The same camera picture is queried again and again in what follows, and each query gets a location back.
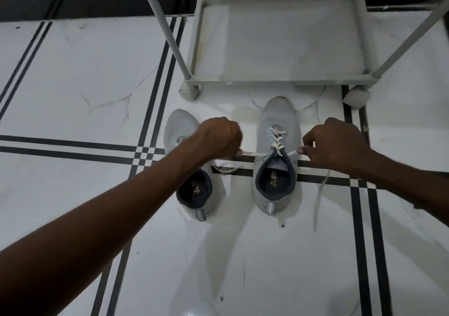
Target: white rolling cart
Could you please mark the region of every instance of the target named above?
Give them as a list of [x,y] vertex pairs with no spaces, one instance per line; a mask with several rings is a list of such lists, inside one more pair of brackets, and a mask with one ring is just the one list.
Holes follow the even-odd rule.
[[[282,84],[349,85],[344,102],[356,109],[366,104],[369,89],[382,75],[449,11],[449,0],[443,0],[379,65],[365,0],[197,0],[186,63],[158,0],[148,1],[184,75],[179,89],[184,99],[195,100],[206,84],[273,89]],[[224,34],[203,26],[217,16],[226,24]],[[305,17],[317,17],[316,25],[304,27]],[[334,30],[326,38],[322,26],[328,21]],[[339,24],[344,29],[335,28]],[[339,31],[344,34],[340,39]],[[226,45],[217,46],[222,40]],[[308,49],[314,43],[315,48]],[[218,72],[208,65],[216,59]],[[335,69],[324,70],[325,62]]]

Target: metal pole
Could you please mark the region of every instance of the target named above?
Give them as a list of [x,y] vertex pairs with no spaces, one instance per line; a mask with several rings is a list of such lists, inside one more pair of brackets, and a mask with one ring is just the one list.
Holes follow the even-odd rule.
[[430,13],[426,20],[423,21],[417,29],[397,48],[395,52],[383,63],[379,69],[373,72],[374,78],[380,78],[382,75],[393,66],[396,61],[402,57],[402,55],[408,51],[432,26],[434,26],[438,20],[440,20],[446,12],[449,11],[449,0],[444,0],[438,7]]
[[173,52],[173,55],[178,62],[179,67],[181,68],[182,74],[184,75],[184,79],[189,80],[192,75],[190,71],[187,69],[185,65],[184,59],[182,58],[181,52],[179,51],[179,47],[176,44],[175,37],[173,37],[173,33],[171,32],[170,26],[167,23],[167,19],[165,18],[164,12],[162,11],[161,5],[158,0],[148,0],[149,5],[153,9],[154,15],[156,19],[158,19],[159,25],[162,29],[162,32],[167,39],[168,45]]

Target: shoe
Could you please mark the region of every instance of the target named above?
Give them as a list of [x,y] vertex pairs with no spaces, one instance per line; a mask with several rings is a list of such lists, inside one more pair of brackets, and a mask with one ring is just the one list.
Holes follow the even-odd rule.
[[[184,139],[192,135],[199,122],[187,111],[178,109],[168,117],[164,131],[165,153],[170,153]],[[213,210],[212,201],[208,201],[212,193],[212,169],[210,163],[204,164],[193,173],[176,191],[176,198],[185,207],[188,214],[205,221]]]
[[292,104],[284,97],[271,99],[257,128],[253,193],[256,205],[268,215],[287,207],[296,185],[300,124]]

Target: cart leg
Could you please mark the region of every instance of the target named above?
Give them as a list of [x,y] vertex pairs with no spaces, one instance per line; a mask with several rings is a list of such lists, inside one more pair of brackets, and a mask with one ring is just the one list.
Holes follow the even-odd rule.
[[164,32],[165,38],[167,39],[168,45],[170,45],[171,51],[178,62],[179,67],[181,68],[182,74],[184,75],[184,79],[189,80],[192,75],[190,71],[187,69],[185,65],[184,59],[182,58],[181,52],[179,51],[179,47],[176,44],[175,38],[170,30],[170,26],[167,23],[167,19],[162,11],[160,3],[158,0],[148,0],[149,5],[151,6],[154,15],[158,19],[159,25]]
[[371,97],[371,92],[366,86],[356,85],[343,98],[343,103],[354,109],[363,108]]
[[446,12],[449,11],[449,0],[443,0],[438,7],[418,26],[416,30],[397,48],[395,52],[383,63],[379,69],[373,72],[374,78],[380,78],[382,75],[397,62],[402,55],[408,51],[432,26],[440,20]]
[[200,87],[198,85],[191,85],[184,82],[179,88],[179,94],[186,101],[194,101],[200,92]]

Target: person's left arm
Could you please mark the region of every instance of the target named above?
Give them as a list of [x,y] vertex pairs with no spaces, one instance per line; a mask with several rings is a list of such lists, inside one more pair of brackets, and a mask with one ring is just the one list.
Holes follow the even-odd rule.
[[195,170],[236,154],[241,140],[236,122],[207,120],[154,166],[2,250],[1,313],[59,313]]

